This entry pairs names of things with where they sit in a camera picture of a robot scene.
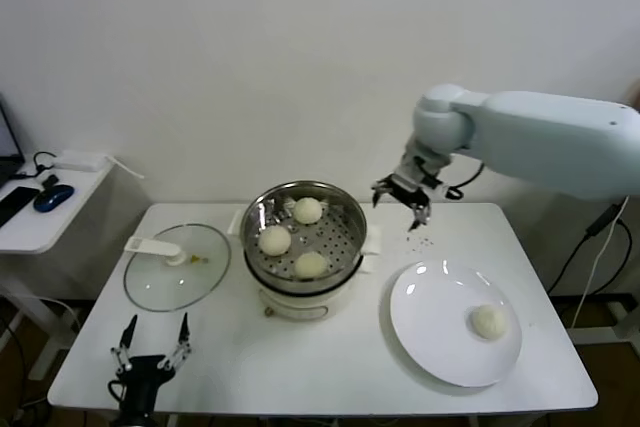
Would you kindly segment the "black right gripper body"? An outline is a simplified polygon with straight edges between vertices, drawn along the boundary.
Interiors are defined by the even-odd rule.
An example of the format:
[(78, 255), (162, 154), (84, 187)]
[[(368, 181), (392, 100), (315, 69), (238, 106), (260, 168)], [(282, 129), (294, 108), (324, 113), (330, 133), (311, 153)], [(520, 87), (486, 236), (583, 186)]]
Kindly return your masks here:
[(387, 177), (389, 194), (405, 206), (429, 206), (440, 191), (441, 181), (427, 174), (421, 180), (405, 178), (397, 173)]

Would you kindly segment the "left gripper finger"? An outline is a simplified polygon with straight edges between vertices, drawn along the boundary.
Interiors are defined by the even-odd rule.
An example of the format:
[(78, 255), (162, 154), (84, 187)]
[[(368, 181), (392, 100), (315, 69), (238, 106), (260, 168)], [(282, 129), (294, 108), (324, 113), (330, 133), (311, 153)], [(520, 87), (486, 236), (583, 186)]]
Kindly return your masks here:
[(157, 368), (166, 372), (177, 373), (192, 353), (188, 314), (182, 318), (176, 347), (169, 355), (165, 355), (157, 364)]
[(119, 344), (110, 349), (115, 363), (117, 375), (121, 375), (124, 372), (131, 371), (133, 368), (132, 361), (129, 358), (129, 348), (133, 340), (137, 320), (138, 316), (134, 315), (127, 327), (123, 330)]

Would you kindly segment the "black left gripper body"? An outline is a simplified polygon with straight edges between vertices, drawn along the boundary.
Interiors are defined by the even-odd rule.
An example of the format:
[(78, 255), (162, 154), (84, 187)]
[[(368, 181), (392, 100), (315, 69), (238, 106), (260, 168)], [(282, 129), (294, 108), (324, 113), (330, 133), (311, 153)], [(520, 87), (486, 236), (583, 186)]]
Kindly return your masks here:
[(163, 362), (162, 355), (132, 357), (131, 369), (126, 372), (127, 393), (156, 395), (161, 386), (174, 378), (174, 369), (166, 369)]

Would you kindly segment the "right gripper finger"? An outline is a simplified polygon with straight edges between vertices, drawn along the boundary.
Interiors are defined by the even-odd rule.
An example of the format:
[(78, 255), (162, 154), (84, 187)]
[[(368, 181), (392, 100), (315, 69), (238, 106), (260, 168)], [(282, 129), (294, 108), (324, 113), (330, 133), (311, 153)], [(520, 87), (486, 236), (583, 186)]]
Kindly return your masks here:
[(427, 226), (431, 218), (431, 203), (426, 204), (412, 203), (409, 208), (413, 214), (413, 221), (408, 228), (409, 232), (413, 232), (416, 229)]
[(372, 195), (372, 205), (376, 207), (383, 196), (391, 196), (395, 197), (395, 184), (392, 182), (392, 178), (390, 175), (377, 180), (371, 187), (373, 195)]

